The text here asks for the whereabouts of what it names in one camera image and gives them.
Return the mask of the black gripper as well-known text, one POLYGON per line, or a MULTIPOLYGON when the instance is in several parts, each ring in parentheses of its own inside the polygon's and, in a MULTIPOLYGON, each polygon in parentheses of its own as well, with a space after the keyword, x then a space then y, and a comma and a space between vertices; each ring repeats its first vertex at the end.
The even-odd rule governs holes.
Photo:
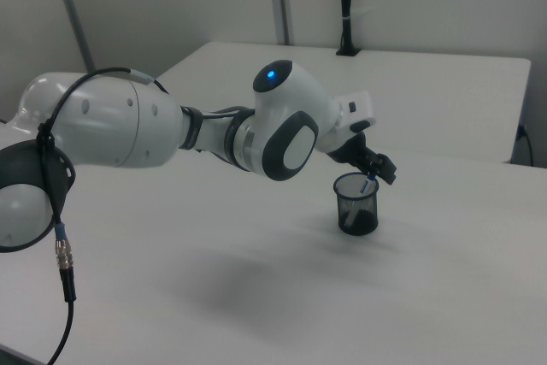
POLYGON ((364 133, 349 138, 338 149, 328 152, 327 155, 337 163, 346 163, 359 169, 369 178, 379 176, 388 185, 392 185, 397 177, 396 165, 388 156, 377 154, 369 149, 364 133))

